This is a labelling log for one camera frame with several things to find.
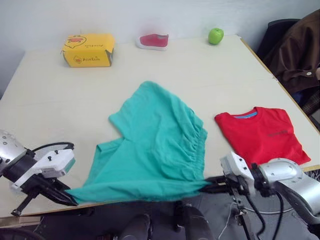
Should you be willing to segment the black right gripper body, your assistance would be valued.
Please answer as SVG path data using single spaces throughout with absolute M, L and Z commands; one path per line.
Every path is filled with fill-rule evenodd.
M 249 185 L 243 176 L 227 175 L 224 176 L 225 186 L 230 195 L 247 196 L 250 194 Z

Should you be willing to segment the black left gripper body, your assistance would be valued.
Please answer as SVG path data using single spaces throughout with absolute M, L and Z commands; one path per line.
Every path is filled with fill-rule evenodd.
M 22 186 L 22 192 L 30 194 L 32 191 L 38 191 L 44 196 L 44 191 L 47 189 L 54 189 L 54 182 L 60 182 L 57 178 L 45 178 L 42 174 L 34 174 Z

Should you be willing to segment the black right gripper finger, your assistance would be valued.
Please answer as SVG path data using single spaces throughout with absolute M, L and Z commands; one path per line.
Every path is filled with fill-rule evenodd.
M 213 176 L 213 177 L 206 178 L 205 181 L 207 181 L 207 182 L 209 182 L 211 184 L 225 184 L 226 183 L 226 177 L 224 175 Z
M 202 187 L 199 192 L 207 194 L 221 194 L 227 192 L 226 185 L 210 184 Z

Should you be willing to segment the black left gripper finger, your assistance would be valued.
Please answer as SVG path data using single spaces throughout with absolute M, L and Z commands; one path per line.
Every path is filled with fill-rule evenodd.
M 56 193 L 56 194 L 58 194 L 58 193 L 60 193 L 60 194 L 67 194 L 68 192 L 67 192 L 67 190 L 70 190 L 71 188 L 68 186 L 68 185 L 66 185 L 66 184 L 64 184 L 63 182 L 61 182 L 61 181 L 55 181 L 54 183 L 53 183 L 53 191 Z
M 75 199 L 68 193 L 64 191 L 59 191 L 56 189 L 46 189 L 43 192 L 43 195 L 50 199 L 51 201 L 65 205 L 65 206 L 77 206 L 78 203 L 75 201 Z

